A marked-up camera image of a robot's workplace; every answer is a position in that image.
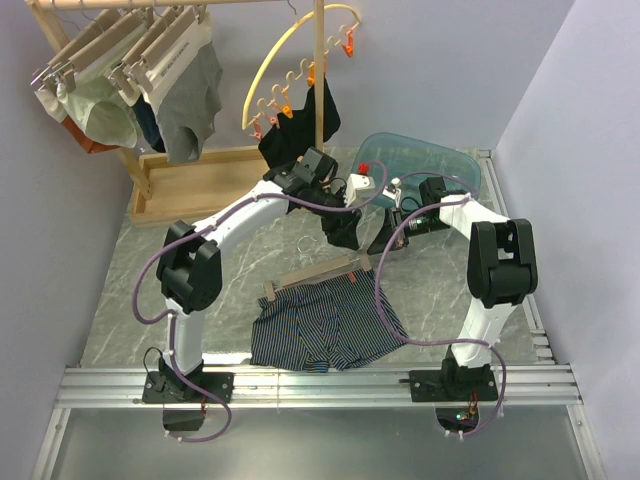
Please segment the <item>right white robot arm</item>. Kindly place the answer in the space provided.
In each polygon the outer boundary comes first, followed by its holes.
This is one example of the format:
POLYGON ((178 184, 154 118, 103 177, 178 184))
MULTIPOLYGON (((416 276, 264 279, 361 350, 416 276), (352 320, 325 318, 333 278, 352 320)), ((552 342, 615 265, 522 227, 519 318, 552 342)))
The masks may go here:
POLYGON ((538 285, 533 229, 526 219, 510 219, 481 205, 470 192, 450 190, 441 176, 419 185, 420 207, 412 213, 401 200, 384 212, 370 254, 387 255, 409 238, 453 229, 468 240, 466 281, 472 296, 460 334, 448 345, 441 367, 442 391, 460 400, 488 377, 491 348, 504 324, 538 285))

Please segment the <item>beige clip hanger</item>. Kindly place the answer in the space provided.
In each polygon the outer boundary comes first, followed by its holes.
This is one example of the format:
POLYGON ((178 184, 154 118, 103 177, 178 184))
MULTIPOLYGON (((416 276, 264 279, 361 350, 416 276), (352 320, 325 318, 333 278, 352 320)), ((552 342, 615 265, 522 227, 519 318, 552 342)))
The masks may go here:
POLYGON ((260 299, 273 302, 276 294, 285 289, 313 285, 341 275, 346 275, 354 282, 355 271, 373 270, 372 261, 363 249, 353 251, 334 247, 311 235, 297 240, 294 254, 292 267, 262 284, 260 299))

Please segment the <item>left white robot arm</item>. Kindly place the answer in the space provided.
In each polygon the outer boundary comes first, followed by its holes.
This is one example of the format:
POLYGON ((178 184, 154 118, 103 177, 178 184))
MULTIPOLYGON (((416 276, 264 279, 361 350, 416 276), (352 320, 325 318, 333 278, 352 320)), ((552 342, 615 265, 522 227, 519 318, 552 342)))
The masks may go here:
POLYGON ((156 271, 175 318, 170 335, 174 345, 163 354, 159 371, 176 400, 189 402, 200 394, 203 312, 222 290, 222 260, 235 247, 301 206, 320 217, 329 244, 359 249, 356 227, 361 212, 355 205, 375 183, 351 174, 332 191, 331 175, 337 167, 335 159, 311 147, 300 160, 270 168, 253 189, 217 214, 193 225, 177 221, 169 228, 165 244, 182 244, 161 256, 156 271))

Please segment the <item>navy striped underwear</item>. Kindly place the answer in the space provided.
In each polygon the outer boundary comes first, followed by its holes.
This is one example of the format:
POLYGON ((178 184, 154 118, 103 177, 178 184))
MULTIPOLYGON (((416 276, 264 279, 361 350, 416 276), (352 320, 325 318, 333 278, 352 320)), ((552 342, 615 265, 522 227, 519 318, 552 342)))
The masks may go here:
POLYGON ((374 287, 374 272, 360 269, 259 299, 250 363, 326 373, 365 366, 403 347, 380 321, 374 287))

